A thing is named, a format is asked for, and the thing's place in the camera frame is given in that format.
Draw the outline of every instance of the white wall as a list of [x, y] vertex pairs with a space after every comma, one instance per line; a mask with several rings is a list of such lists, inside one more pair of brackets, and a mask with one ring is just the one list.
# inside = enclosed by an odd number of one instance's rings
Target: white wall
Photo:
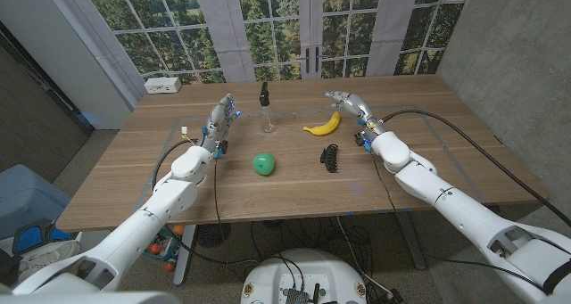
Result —
[[0, 21], [97, 129], [130, 109], [52, 0], [0, 0]]

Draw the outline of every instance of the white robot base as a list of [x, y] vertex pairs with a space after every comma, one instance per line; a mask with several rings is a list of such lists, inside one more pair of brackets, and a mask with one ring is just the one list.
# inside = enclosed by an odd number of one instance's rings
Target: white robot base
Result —
[[277, 257], [264, 260], [248, 275], [242, 289], [242, 304], [307, 303], [317, 298], [319, 303], [367, 302], [363, 279], [339, 258], [313, 249], [282, 251], [281, 257], [285, 260]]

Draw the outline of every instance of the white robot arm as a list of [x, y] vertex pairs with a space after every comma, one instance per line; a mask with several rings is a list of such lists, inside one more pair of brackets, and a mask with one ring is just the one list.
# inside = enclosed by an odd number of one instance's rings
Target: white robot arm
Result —
[[536, 303], [548, 295], [571, 296], [571, 240], [548, 229], [502, 218], [447, 183], [430, 161], [410, 150], [356, 94], [326, 93], [334, 106], [355, 114], [365, 129], [356, 135], [358, 144], [381, 156], [385, 168], [411, 195], [435, 207], [463, 233], [490, 264], [529, 278], [529, 282], [496, 270], [522, 300]]
[[114, 291], [161, 227], [193, 204], [197, 187], [206, 179], [203, 168], [219, 157], [221, 143], [240, 115], [240, 111], [232, 114], [233, 109], [228, 94], [212, 109], [203, 138], [172, 163], [171, 172], [153, 188], [153, 196], [107, 238], [89, 251], [41, 269], [12, 294]]

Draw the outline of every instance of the toy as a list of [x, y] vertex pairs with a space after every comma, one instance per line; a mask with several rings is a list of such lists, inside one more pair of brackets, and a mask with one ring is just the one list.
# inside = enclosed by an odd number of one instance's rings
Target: toy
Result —
[[269, 174], [276, 165], [276, 158], [269, 152], [264, 152], [253, 158], [253, 169], [260, 175]]

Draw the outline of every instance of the yellow banana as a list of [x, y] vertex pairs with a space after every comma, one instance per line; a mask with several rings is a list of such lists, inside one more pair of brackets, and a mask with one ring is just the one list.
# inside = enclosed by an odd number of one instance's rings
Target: yellow banana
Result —
[[331, 119], [328, 121], [327, 124], [325, 124], [323, 126], [313, 127], [313, 128], [303, 127], [303, 130], [309, 131], [315, 136], [324, 136], [324, 135], [329, 134], [330, 132], [332, 132], [333, 130], [335, 130], [337, 128], [337, 125], [339, 125], [340, 119], [341, 119], [341, 116], [339, 116], [339, 112], [336, 111], [333, 114], [333, 116], [331, 116]]

